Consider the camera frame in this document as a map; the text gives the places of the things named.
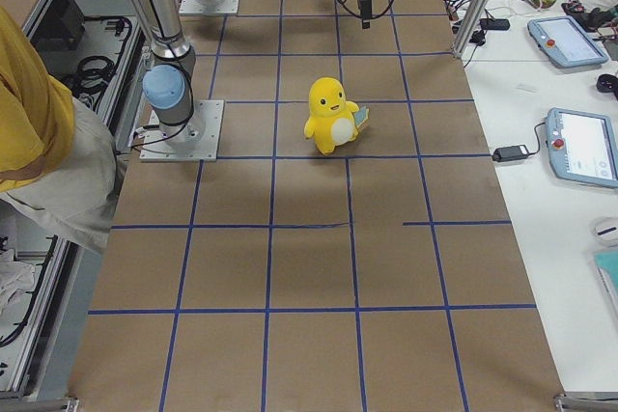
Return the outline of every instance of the metal mounting plate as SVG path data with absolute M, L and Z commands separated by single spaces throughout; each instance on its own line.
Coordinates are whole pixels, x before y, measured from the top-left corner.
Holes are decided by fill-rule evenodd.
M 220 14 L 237 14 L 240 0 L 225 0 L 215 6 L 200 4 L 197 0 L 183 0 L 178 11 L 180 16 L 216 16 Z
M 140 147 L 139 155 L 142 161 L 215 161 L 219 148 L 221 122 L 223 120 L 223 100 L 195 100 L 195 111 L 206 121 L 206 132 L 195 144 L 188 147 L 171 146 L 167 142 L 156 142 Z M 148 124 L 158 124 L 155 112 L 151 114 Z M 160 130 L 146 133 L 144 143 L 148 144 L 163 138 Z

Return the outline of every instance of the white mouse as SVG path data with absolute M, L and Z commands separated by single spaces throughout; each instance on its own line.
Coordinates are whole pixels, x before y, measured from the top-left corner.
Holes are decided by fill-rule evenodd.
M 606 246 L 618 245 L 618 217 L 604 217 L 594 224 L 597 239 Z

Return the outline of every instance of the tablet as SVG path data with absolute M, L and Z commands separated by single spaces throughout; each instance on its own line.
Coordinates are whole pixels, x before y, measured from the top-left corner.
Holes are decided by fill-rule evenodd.
M 552 108 L 546 129 L 549 164 L 559 178 L 618 188 L 618 150 L 609 117 Z
M 533 19 L 528 22 L 528 32 L 558 67 L 599 65 L 608 60 L 605 52 L 570 16 Z

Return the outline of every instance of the tablet screen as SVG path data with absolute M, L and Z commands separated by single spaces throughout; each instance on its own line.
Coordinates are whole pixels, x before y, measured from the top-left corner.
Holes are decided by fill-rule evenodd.
M 590 44 L 588 38 L 584 38 L 581 32 L 566 18 L 542 21 L 539 23 L 539 27 L 549 39 L 556 41 L 556 48 L 569 61 L 590 60 L 601 56 Z
M 567 149 L 567 172 L 599 179 L 616 179 L 605 120 L 561 113 Z

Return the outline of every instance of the toy head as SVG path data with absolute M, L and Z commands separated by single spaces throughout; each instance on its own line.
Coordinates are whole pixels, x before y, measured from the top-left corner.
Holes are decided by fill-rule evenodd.
M 309 91 L 309 110 L 322 118 L 336 116 L 346 108 L 346 93 L 341 83 L 332 77 L 321 77 Z

